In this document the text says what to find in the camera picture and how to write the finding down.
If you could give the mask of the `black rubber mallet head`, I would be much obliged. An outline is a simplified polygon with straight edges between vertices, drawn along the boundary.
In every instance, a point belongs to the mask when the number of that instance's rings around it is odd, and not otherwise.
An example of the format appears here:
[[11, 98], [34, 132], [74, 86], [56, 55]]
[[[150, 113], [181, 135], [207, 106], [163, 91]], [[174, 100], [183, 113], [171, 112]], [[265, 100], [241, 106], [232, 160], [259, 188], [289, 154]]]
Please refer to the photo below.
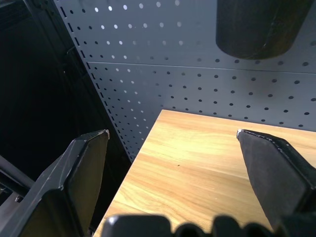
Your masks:
[[294, 44], [315, 0], [217, 0], [216, 44], [227, 55], [262, 60]]

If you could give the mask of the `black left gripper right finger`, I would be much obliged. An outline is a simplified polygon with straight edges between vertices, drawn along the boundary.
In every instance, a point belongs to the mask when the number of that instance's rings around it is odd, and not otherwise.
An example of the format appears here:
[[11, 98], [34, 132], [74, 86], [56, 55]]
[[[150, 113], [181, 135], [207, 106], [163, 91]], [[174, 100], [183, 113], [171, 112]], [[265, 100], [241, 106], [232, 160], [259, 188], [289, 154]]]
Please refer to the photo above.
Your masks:
[[286, 140], [239, 129], [251, 187], [274, 231], [316, 231], [316, 168]]

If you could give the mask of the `grey perforated pegboard panel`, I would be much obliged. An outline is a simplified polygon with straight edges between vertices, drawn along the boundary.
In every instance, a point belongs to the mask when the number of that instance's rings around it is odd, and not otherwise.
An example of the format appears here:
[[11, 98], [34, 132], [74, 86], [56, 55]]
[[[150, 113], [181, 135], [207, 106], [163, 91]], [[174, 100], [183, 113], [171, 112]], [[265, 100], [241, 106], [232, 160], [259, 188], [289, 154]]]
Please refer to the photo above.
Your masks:
[[161, 110], [316, 131], [316, 1], [294, 44], [239, 59], [216, 0], [53, 0], [130, 160]]

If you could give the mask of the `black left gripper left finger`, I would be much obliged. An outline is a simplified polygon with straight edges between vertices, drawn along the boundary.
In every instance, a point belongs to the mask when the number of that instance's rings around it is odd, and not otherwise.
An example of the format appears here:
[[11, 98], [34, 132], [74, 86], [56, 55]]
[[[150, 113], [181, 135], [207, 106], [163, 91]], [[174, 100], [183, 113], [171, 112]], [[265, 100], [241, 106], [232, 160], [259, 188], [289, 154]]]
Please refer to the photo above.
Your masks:
[[33, 184], [0, 237], [85, 237], [102, 184], [108, 130], [83, 134]]

